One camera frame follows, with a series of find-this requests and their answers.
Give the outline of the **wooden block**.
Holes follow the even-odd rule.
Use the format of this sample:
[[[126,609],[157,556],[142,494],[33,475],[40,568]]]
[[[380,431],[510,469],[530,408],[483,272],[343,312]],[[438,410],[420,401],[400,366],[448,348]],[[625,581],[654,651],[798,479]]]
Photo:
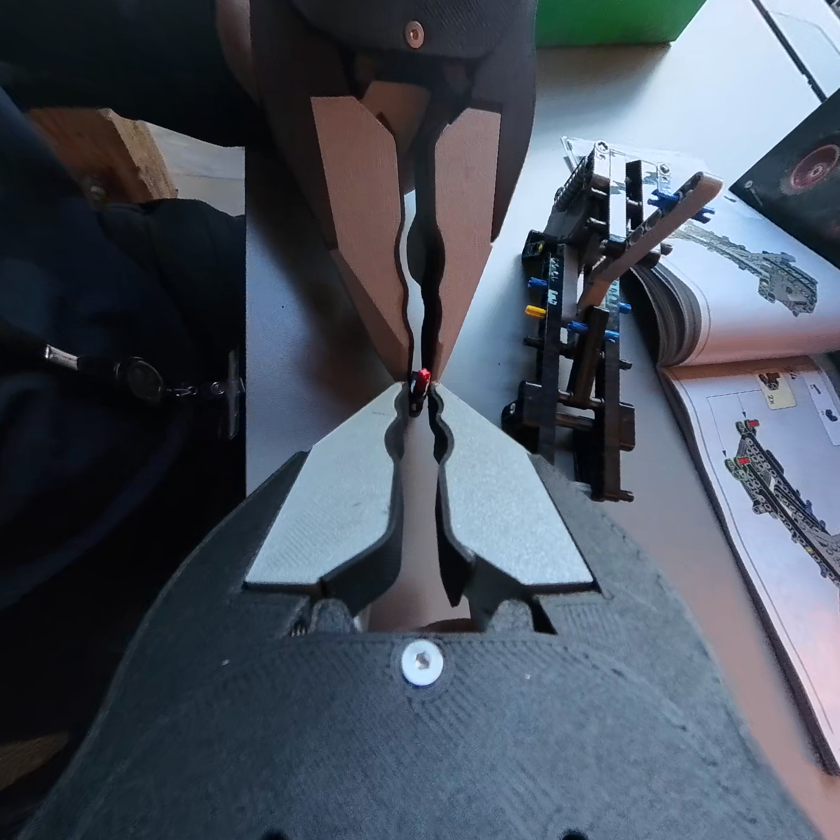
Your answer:
[[[92,203],[177,198],[145,123],[105,108],[37,108],[26,117]]]

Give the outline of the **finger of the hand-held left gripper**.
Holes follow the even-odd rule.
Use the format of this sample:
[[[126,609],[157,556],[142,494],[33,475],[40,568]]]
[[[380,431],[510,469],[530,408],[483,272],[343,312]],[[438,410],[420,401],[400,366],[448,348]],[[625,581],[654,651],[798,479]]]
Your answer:
[[[467,108],[416,158],[421,358],[441,380],[491,251],[501,116]]]
[[[392,132],[356,98],[312,98],[335,245],[331,256],[394,380],[411,372],[406,281],[397,265],[403,195]]]

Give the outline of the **green plastic bin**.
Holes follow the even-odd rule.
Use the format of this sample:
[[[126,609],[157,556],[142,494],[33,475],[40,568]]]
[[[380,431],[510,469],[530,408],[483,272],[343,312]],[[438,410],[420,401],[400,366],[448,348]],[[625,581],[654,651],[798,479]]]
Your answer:
[[[674,42],[704,1],[539,1],[538,48]]]

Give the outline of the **open lego instruction booklet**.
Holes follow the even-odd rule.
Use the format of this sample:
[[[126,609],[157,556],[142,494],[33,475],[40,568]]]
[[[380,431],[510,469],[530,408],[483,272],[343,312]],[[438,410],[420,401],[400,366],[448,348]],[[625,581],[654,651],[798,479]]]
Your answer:
[[[838,269],[729,192],[711,207],[635,274],[668,401],[838,774]]]

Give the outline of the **black lego box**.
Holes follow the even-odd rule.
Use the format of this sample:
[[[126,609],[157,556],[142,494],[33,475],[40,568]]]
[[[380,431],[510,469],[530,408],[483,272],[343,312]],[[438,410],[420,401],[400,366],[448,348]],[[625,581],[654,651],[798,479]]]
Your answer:
[[[730,192],[839,267],[839,91],[740,176]]]

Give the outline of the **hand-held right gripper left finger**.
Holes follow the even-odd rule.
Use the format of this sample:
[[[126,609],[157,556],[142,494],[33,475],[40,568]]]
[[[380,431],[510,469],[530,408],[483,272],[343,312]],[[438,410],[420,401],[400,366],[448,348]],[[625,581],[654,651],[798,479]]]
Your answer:
[[[357,616],[394,584],[409,403],[410,386],[393,384],[307,452],[246,587],[338,600]]]

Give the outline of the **black badge reel with clip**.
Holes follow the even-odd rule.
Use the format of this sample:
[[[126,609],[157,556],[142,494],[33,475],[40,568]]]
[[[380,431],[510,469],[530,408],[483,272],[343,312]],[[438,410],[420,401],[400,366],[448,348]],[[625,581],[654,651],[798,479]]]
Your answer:
[[[112,361],[90,355],[75,355],[46,343],[40,356],[48,363],[73,371],[100,385],[109,386],[147,406],[197,400],[219,405],[219,435],[235,439],[240,431],[240,405],[245,384],[240,372],[238,348],[227,354],[225,378],[198,384],[169,384],[150,362],[138,356]]]

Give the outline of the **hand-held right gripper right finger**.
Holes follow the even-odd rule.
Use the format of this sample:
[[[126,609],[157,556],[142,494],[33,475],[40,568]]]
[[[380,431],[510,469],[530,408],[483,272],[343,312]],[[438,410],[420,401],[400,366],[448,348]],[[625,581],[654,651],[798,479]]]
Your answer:
[[[442,385],[428,395],[437,461],[440,574],[475,624],[505,601],[597,593],[599,586],[530,453]]]

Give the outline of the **black lego model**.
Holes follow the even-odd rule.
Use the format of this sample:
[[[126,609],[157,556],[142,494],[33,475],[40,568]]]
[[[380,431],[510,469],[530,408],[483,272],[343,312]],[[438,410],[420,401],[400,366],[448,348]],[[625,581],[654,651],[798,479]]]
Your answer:
[[[663,161],[629,156],[599,140],[567,148],[570,176],[555,193],[543,230],[528,233],[521,266],[536,332],[530,381],[500,418],[502,430],[553,463],[558,431],[571,435],[574,477],[600,502],[632,502],[622,455],[634,450],[634,406],[621,398],[620,279],[654,268],[667,239],[687,221],[707,223],[722,180],[698,171],[678,185]]]

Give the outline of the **loose printed instruction sheet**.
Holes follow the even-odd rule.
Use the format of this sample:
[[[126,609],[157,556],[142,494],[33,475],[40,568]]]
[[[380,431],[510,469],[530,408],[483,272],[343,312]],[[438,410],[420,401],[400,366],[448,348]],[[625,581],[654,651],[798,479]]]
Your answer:
[[[561,136],[560,141],[563,150],[563,159],[565,160],[569,173],[574,171],[580,161],[587,157],[596,145],[595,140],[575,138],[569,135]],[[615,154],[620,154],[629,161],[647,161],[654,166],[662,163],[672,163],[676,158],[676,152],[672,150],[638,148],[625,143],[613,143],[609,144],[609,146]]]

